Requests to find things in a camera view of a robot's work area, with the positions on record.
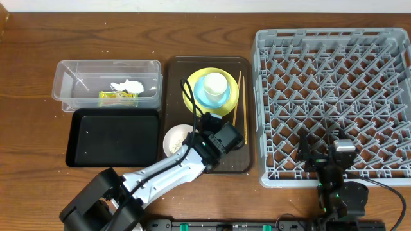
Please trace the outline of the white paper cup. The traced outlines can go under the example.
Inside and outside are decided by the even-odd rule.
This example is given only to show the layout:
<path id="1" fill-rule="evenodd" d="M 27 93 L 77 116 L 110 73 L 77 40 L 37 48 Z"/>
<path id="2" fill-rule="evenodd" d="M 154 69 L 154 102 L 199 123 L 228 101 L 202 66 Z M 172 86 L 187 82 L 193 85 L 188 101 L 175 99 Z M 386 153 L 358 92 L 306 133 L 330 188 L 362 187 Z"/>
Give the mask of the white paper cup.
<path id="1" fill-rule="evenodd" d="M 205 75 L 203 84 L 205 95 L 212 103 L 221 101 L 228 88 L 226 77 L 220 73 L 209 73 Z"/>

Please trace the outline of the black rectangular tray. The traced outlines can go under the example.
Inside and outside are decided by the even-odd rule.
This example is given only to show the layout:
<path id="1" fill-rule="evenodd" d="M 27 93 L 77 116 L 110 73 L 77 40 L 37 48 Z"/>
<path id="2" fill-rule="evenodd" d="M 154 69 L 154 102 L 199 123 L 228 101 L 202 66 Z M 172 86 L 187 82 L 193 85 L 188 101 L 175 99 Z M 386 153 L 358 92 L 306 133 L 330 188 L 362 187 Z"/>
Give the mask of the black rectangular tray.
<path id="1" fill-rule="evenodd" d="M 155 109 L 78 109 L 72 116 L 66 165 L 151 166 L 157 162 L 159 128 Z"/>

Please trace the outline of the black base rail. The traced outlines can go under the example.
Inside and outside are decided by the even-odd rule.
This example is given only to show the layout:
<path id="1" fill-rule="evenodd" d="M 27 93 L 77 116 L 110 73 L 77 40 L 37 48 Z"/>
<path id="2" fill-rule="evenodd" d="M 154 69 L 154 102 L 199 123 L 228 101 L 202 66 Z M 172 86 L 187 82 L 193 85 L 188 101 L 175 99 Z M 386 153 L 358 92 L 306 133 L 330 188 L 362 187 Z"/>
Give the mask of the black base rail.
<path id="1" fill-rule="evenodd" d="M 317 228 L 314 222 L 282 220 L 275 222 L 228 222 L 228 221 L 171 221 L 157 219 L 148 221 L 143 231 L 305 231 L 305 230 L 359 230 L 384 231 L 384 223 L 334 222 L 328 227 Z"/>

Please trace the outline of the light blue small plate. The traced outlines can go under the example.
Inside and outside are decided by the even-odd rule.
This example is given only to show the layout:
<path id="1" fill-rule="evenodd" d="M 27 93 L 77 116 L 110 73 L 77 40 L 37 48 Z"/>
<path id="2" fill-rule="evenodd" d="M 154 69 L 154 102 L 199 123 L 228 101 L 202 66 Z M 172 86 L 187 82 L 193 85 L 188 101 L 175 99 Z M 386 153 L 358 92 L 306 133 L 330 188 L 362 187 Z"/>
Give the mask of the light blue small plate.
<path id="1" fill-rule="evenodd" d="M 224 104 L 226 104 L 226 102 L 228 101 L 228 99 L 231 96 L 231 88 L 228 85 L 226 91 L 224 92 L 222 98 L 217 101 L 210 101 L 207 96 L 206 96 L 206 92 L 204 90 L 204 76 L 201 76 L 197 82 L 195 83 L 195 87 L 194 87 L 194 97 L 195 99 L 203 106 L 206 108 L 218 108 L 223 106 Z"/>

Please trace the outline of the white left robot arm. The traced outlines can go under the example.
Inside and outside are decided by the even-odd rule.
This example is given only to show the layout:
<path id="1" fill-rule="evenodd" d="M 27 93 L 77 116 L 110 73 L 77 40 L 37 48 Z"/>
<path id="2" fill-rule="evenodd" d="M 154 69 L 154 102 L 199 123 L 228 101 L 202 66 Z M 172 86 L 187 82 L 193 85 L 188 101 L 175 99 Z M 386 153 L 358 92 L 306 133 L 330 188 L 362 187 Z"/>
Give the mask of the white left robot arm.
<path id="1" fill-rule="evenodd" d="M 228 152 L 245 144 L 230 122 L 209 112 L 169 157 L 119 176 L 113 168 L 98 173 L 61 211 L 64 230 L 137 230 L 145 208 L 173 188 L 214 169 Z"/>

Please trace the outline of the yellow plate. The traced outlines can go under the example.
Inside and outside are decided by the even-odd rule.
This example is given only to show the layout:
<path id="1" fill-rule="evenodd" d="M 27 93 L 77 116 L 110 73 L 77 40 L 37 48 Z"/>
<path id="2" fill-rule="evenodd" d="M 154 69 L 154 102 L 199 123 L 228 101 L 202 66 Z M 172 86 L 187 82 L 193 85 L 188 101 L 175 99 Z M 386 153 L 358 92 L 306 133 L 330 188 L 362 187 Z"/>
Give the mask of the yellow plate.
<path id="1" fill-rule="evenodd" d="M 196 99 L 195 99 L 195 105 L 198 107 L 197 108 L 197 115 L 200 116 L 201 113 L 199 112 L 199 110 L 201 110 L 203 113 L 206 112 L 210 112 L 212 114 L 218 114 L 219 116 L 226 116 L 229 112 L 231 112 L 234 107 L 236 106 L 236 101 L 238 99 L 238 94 L 239 94 L 239 90 L 238 90 L 238 84 L 236 82 L 236 80 L 234 79 L 234 77 L 229 74 L 227 71 L 224 71 L 223 69 L 219 69 L 219 68 L 215 68 L 215 67 L 206 67 L 203 69 L 199 69 L 195 72 L 193 72 L 187 79 L 187 81 L 190 84 L 190 87 L 192 88 L 192 91 L 194 91 L 194 87 L 195 87 L 195 83 L 197 82 L 197 80 L 201 77 L 209 74 L 209 73 L 220 73 L 223 74 L 227 81 L 228 81 L 228 85 L 231 88 L 231 96 L 228 99 L 228 101 L 226 102 L 226 104 L 224 104 L 221 107 L 218 108 L 206 108 L 203 107 Z"/>

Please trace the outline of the dark brown serving tray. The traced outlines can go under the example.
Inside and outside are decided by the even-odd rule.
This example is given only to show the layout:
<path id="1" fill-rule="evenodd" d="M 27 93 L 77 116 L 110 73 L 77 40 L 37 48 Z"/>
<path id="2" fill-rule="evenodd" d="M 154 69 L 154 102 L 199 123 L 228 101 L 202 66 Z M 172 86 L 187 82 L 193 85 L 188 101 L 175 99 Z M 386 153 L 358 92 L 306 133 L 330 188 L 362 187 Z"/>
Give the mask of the dark brown serving tray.
<path id="1" fill-rule="evenodd" d="M 255 126 L 252 124 L 253 112 L 250 109 L 253 105 L 251 65 L 245 58 L 228 56 L 176 56 L 172 58 L 166 64 L 166 76 L 164 78 L 164 100 L 162 103 L 164 132 L 180 124 L 193 124 L 193 114 L 188 108 L 191 104 L 184 102 L 184 93 L 180 87 L 180 79 L 187 79 L 193 72 L 206 67 L 223 69 L 231 74 L 236 82 L 238 82 L 240 70 L 242 71 L 242 76 L 245 77 L 248 144 L 239 150 L 227 154 L 221 159 L 220 164 L 213 170 L 213 173 L 246 173 L 252 168 L 254 161 L 254 136 L 251 134 L 251 131 Z M 237 131 L 244 135 L 242 76 L 235 127 Z M 234 109 L 222 117 L 223 121 L 232 123 L 233 114 Z"/>

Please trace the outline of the green snack wrapper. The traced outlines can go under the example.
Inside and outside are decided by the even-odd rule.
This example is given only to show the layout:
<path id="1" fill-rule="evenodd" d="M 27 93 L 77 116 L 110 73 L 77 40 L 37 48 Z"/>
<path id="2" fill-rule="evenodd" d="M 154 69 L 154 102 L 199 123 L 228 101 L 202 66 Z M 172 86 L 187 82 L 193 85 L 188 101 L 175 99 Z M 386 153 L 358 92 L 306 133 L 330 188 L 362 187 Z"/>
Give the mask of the green snack wrapper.
<path id="1" fill-rule="evenodd" d="M 138 106 L 138 94 L 127 92 L 99 92 L 99 107 L 106 106 Z"/>

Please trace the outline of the white tissue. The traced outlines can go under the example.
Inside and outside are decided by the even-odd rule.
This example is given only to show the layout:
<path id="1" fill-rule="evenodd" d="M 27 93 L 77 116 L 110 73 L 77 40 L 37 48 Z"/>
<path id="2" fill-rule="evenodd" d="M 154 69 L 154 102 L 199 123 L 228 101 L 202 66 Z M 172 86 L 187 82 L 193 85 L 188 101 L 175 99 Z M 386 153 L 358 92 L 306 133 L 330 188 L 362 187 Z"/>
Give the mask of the white tissue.
<path id="1" fill-rule="evenodd" d="M 126 79 L 123 83 L 111 83 L 111 89 L 131 94 L 140 94 L 144 92 L 144 86 L 139 81 L 129 81 Z"/>

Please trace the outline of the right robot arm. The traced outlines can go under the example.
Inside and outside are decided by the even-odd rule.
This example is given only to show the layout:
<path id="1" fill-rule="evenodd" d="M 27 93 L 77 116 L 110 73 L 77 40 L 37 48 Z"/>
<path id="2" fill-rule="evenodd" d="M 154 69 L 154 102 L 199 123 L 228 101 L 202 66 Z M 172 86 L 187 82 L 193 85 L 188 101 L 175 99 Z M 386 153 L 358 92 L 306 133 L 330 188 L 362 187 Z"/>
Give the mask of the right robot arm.
<path id="1" fill-rule="evenodd" d="M 308 134 L 301 134 L 296 160 L 304 162 L 304 171 L 316 173 L 319 179 L 319 205 L 325 215 L 318 220 L 318 226 L 328 228 L 337 223 L 350 223 L 365 215 L 367 186 L 344 180 L 344 171 L 354 165 L 358 154 L 358 148 L 343 130 L 338 131 L 338 139 L 323 153 L 315 153 L 309 145 Z"/>

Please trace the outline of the clear plastic waste bin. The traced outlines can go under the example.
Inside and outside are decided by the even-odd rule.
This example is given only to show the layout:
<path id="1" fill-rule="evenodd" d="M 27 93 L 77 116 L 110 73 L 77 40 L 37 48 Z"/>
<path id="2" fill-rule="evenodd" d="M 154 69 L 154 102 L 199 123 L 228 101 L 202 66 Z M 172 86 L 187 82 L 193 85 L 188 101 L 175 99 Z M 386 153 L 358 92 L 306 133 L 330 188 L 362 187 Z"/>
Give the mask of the clear plastic waste bin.
<path id="1" fill-rule="evenodd" d="M 144 92 L 138 94 L 138 106 L 99 107 L 99 92 L 120 92 L 111 83 L 139 81 Z M 157 60 L 63 60 L 58 63 L 52 98 L 62 102 L 62 110 L 81 108 L 154 108 L 161 107 L 162 74 Z"/>

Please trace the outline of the grey dishwasher rack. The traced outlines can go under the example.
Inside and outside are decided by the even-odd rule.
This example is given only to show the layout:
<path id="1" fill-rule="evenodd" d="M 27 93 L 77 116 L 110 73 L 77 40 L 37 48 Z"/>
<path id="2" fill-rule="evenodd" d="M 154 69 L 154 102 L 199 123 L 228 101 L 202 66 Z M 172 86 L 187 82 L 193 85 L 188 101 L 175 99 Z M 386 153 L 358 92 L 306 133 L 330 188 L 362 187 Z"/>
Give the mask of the grey dishwasher rack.
<path id="1" fill-rule="evenodd" d="M 252 45 L 259 182 L 315 187 L 299 136 L 323 153 L 343 130 L 352 174 L 410 185 L 410 38 L 402 28 L 259 30 Z"/>

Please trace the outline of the white bowl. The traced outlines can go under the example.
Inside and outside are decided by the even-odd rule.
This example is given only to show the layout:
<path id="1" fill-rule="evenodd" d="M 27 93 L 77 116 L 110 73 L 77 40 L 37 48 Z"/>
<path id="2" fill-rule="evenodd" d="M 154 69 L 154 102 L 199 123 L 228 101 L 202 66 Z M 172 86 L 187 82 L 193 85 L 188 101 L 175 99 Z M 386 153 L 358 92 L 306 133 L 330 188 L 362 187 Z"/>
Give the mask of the white bowl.
<path id="1" fill-rule="evenodd" d="M 193 127 L 188 124 L 180 124 L 168 130 L 162 143 L 164 154 L 167 157 L 173 155 L 182 147 L 182 142 L 192 130 Z"/>

